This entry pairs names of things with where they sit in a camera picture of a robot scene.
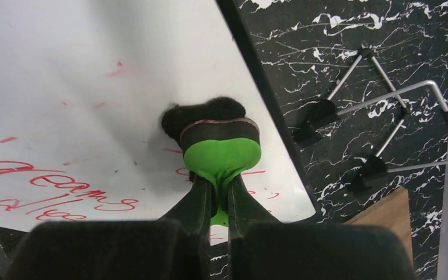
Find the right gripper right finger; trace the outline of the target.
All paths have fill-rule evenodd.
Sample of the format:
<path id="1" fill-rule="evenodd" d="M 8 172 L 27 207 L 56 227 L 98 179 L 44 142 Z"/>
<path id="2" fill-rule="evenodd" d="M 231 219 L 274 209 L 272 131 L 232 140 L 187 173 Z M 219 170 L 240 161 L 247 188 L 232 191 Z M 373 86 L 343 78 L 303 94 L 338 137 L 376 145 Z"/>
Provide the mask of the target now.
<path id="1" fill-rule="evenodd" d="M 280 223 L 248 192 L 241 175 L 227 187 L 227 214 L 230 240 L 244 237 L 255 223 Z"/>

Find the green bone-shaped eraser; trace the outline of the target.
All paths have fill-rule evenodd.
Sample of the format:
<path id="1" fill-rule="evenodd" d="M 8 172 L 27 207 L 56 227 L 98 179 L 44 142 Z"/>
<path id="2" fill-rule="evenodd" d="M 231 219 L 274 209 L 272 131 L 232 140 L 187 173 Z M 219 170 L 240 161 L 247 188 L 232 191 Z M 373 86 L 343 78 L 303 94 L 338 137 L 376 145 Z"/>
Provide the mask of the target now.
<path id="1" fill-rule="evenodd" d="M 221 96 L 201 104 L 176 104 L 162 114 L 161 126 L 181 149 L 190 179 L 212 184 L 211 224 L 228 226 L 228 186 L 261 159 L 256 122 L 241 103 Z"/>

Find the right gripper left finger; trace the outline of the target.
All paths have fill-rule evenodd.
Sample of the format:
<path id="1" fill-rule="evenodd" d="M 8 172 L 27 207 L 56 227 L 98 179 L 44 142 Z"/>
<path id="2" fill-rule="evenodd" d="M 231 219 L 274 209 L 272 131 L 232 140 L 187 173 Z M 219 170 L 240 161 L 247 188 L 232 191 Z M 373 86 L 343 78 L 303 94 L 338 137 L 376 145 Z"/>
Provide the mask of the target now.
<path id="1" fill-rule="evenodd" d="M 195 174 L 190 191 L 160 220 L 176 223 L 192 246 L 209 247 L 213 191 L 210 181 Z"/>

